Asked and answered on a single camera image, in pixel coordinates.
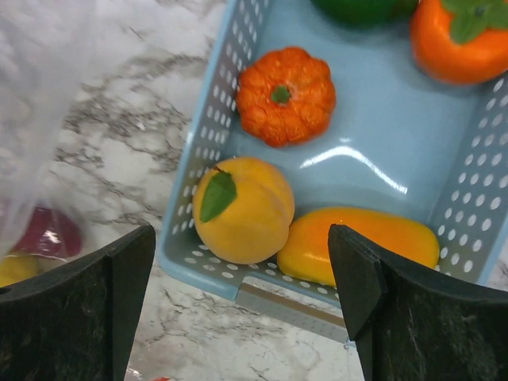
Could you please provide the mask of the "yellow orange mango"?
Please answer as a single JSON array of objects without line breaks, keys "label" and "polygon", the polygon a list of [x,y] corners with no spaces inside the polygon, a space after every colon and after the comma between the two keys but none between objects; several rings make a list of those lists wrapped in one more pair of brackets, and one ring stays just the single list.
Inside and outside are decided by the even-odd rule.
[{"label": "yellow orange mango", "polygon": [[331,225],[346,225],[400,256],[426,267],[437,266],[439,244],[427,226],[394,214],[334,206],[292,222],[287,242],[277,253],[279,270],[291,278],[335,287],[328,249]]}]

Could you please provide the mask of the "blue perforated plastic basket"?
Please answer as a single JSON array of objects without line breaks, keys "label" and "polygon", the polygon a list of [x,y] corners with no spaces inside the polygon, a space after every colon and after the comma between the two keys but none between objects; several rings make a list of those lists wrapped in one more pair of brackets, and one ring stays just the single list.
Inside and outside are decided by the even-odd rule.
[{"label": "blue perforated plastic basket", "polygon": [[[408,26],[353,31],[308,1],[231,1],[206,71],[160,234],[171,277],[327,337],[348,339],[334,289],[283,275],[273,260],[218,259],[194,229],[200,178],[230,156],[256,156],[291,184],[297,214],[347,205],[420,221],[438,236],[444,273],[507,281],[507,79],[453,87],[421,73]],[[325,60],[337,89],[327,133],[273,149],[246,134],[237,76],[264,53],[298,45]]]}]

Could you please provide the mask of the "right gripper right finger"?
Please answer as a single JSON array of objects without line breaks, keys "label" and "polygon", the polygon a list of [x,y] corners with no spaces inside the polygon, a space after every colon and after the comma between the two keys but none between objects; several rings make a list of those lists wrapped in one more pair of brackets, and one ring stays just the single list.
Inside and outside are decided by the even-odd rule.
[{"label": "right gripper right finger", "polygon": [[444,275],[345,225],[329,256],[366,380],[505,380],[507,293]]}]

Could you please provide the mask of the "clear bag white zipper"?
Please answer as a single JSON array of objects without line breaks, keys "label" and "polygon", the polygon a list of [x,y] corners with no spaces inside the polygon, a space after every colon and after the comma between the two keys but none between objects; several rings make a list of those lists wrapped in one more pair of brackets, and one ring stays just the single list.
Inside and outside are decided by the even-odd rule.
[{"label": "clear bag white zipper", "polygon": [[160,229],[223,1],[1,4],[1,252],[33,210],[81,253]]}]

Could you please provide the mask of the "yellow orange fruit front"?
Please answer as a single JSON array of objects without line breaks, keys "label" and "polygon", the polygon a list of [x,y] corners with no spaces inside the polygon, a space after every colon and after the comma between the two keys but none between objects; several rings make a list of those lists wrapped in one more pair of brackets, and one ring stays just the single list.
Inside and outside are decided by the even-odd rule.
[{"label": "yellow orange fruit front", "polygon": [[294,211],[293,191],[283,173],[255,157],[215,164],[193,197],[202,243],[234,264],[257,264],[282,249]]}]

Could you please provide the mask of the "red zipper clear bag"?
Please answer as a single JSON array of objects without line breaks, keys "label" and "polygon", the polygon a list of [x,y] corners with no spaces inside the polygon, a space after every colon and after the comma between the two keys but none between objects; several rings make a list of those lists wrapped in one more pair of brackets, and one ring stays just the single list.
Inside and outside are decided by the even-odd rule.
[{"label": "red zipper clear bag", "polygon": [[142,368],[129,365],[126,369],[124,381],[170,381],[174,378],[166,371],[157,368]]}]

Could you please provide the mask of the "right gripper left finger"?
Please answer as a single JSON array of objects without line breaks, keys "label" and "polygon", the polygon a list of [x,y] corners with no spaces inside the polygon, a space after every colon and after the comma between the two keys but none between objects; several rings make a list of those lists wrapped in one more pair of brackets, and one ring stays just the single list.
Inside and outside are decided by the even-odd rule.
[{"label": "right gripper left finger", "polygon": [[3,380],[122,380],[156,248],[143,225],[1,289]]}]

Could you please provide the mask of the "green avocado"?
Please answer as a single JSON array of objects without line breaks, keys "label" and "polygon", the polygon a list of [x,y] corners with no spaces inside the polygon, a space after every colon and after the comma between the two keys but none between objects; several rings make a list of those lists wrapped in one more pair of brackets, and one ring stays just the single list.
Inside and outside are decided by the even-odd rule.
[{"label": "green avocado", "polygon": [[313,0],[327,17],[343,25],[370,27],[410,17],[418,0]]}]

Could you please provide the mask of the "yellow pear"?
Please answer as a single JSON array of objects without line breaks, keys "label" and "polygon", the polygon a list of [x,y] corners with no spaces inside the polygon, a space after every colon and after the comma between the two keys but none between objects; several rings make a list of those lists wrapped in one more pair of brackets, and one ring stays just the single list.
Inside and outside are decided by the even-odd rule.
[{"label": "yellow pear", "polygon": [[7,287],[38,275],[40,267],[34,256],[5,256],[0,271],[0,287]]}]

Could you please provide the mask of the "orange persimmon with leaves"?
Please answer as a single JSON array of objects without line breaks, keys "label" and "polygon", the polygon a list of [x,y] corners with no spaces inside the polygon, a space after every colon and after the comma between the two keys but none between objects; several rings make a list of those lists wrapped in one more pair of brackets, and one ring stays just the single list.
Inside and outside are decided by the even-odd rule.
[{"label": "orange persimmon with leaves", "polygon": [[434,79],[484,83],[507,71],[507,2],[420,1],[410,42],[416,64]]}]

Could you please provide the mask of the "orange tangerine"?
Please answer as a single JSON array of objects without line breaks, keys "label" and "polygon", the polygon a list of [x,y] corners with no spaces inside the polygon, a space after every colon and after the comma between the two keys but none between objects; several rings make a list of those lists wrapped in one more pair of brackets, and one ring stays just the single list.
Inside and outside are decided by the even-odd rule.
[{"label": "orange tangerine", "polygon": [[238,77],[241,127],[273,148],[322,135],[336,104],[329,65],[300,47],[270,51]]}]

